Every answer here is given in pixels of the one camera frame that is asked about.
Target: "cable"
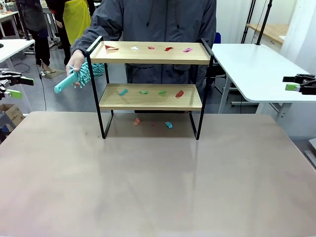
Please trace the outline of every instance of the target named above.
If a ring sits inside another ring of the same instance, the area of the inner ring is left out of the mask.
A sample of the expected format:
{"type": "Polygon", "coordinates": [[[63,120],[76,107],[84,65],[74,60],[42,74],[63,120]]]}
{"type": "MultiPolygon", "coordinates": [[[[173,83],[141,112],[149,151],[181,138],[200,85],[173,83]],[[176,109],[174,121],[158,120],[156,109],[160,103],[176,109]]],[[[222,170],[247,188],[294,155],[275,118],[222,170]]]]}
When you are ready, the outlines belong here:
{"type": "Polygon", "coordinates": [[[41,86],[43,88],[43,95],[44,95],[44,103],[45,103],[45,111],[47,111],[47,105],[46,105],[46,97],[45,97],[45,90],[44,90],[44,84],[43,84],[43,80],[42,80],[42,77],[41,77],[41,74],[40,74],[40,71],[39,71],[39,67],[36,63],[36,57],[35,57],[35,65],[36,65],[36,69],[38,70],[38,73],[39,73],[39,79],[41,81],[41,86]]]}
{"type": "Polygon", "coordinates": [[[259,19],[257,28],[256,28],[256,30],[255,30],[255,33],[253,33],[253,37],[252,37],[251,43],[253,42],[253,39],[255,38],[255,35],[256,35],[256,32],[257,32],[259,23],[260,23],[260,21],[261,21],[261,17],[262,17],[262,15],[263,15],[264,10],[265,10],[266,4],[267,4],[267,0],[265,1],[265,4],[263,5],[263,9],[262,9],[262,12],[261,12],[261,16],[260,16],[260,19],[259,19]]]}
{"type": "Polygon", "coordinates": [[[27,65],[26,63],[23,63],[23,60],[22,60],[21,62],[15,64],[14,66],[17,66],[17,65],[19,65],[19,64],[23,64],[23,65],[25,65],[25,66],[28,67],[28,69],[27,69],[26,71],[23,71],[23,72],[21,72],[21,73],[26,73],[26,72],[28,72],[28,71],[31,69],[29,65],[27,65]]]}

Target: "cardboard box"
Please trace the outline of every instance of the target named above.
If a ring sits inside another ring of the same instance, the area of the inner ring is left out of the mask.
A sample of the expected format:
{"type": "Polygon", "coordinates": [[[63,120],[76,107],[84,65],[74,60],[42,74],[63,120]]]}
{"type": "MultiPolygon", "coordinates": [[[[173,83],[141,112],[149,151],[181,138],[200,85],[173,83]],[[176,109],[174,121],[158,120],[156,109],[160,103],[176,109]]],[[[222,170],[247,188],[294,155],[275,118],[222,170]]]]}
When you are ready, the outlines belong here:
{"type": "Polygon", "coordinates": [[[1,104],[0,111],[4,111],[15,126],[19,125],[24,119],[24,116],[17,105],[1,104]]]}

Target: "gray table surface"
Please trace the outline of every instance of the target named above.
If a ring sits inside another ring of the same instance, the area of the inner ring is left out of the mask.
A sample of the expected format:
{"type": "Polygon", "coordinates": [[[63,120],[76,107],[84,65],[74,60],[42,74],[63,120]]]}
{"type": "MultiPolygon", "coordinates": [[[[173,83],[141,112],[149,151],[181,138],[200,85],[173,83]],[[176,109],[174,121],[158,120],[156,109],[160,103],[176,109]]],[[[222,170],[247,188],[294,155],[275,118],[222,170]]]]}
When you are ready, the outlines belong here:
{"type": "Polygon", "coordinates": [[[0,235],[316,234],[316,172],[272,118],[205,115],[196,141],[188,115],[135,117],[103,140],[95,113],[27,116],[0,145],[0,235]]]}

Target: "person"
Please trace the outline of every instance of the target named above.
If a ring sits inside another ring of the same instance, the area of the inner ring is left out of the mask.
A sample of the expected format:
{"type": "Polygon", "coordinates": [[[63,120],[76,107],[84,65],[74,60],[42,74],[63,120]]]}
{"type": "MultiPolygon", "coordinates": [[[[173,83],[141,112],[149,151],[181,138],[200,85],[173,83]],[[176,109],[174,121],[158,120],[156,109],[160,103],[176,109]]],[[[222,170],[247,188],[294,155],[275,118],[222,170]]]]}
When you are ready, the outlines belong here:
{"type": "MultiPolygon", "coordinates": [[[[65,27],[70,45],[81,37],[83,31],[90,25],[90,14],[92,16],[95,10],[93,0],[46,0],[46,3],[50,11],[55,13],[57,27],[60,29],[65,27]]],[[[62,44],[67,47],[66,40],[63,41],[62,44]]]]}
{"type": "MultiPolygon", "coordinates": [[[[212,46],[216,34],[216,0],[103,0],[91,26],[72,46],[68,65],[78,71],[84,52],[97,39],[125,41],[199,42],[212,46]]],[[[128,83],[188,83],[193,81],[191,65],[126,64],[128,83]]],[[[199,67],[198,85],[206,67],[199,67]]]]}
{"type": "Polygon", "coordinates": [[[64,59],[64,64],[66,66],[66,64],[68,63],[68,61],[70,60],[70,43],[69,43],[69,39],[68,39],[68,35],[67,35],[67,31],[65,29],[65,23],[64,21],[62,20],[60,22],[61,24],[58,24],[61,26],[57,26],[57,31],[58,31],[58,36],[60,38],[60,42],[63,46],[63,50],[64,50],[64,54],[65,54],[65,59],[64,59]]]}
{"type": "Polygon", "coordinates": [[[17,0],[16,4],[21,9],[26,28],[35,40],[36,64],[43,68],[45,74],[54,73],[49,67],[48,31],[40,0],[17,0]]]}

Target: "pink paper piece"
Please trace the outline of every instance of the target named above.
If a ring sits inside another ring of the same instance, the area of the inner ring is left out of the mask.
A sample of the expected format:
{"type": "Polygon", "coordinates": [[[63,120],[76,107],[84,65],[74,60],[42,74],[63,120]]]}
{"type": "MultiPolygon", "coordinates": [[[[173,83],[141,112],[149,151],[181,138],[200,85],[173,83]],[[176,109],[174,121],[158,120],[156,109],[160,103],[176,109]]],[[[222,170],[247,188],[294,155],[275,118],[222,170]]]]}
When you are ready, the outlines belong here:
{"type": "Polygon", "coordinates": [[[187,48],[186,50],[184,50],[183,52],[187,53],[187,52],[190,52],[192,51],[192,48],[187,48]]]}
{"type": "Polygon", "coordinates": [[[135,122],[134,122],[134,125],[137,126],[139,123],[140,123],[139,118],[136,118],[136,119],[135,119],[135,122]]]}

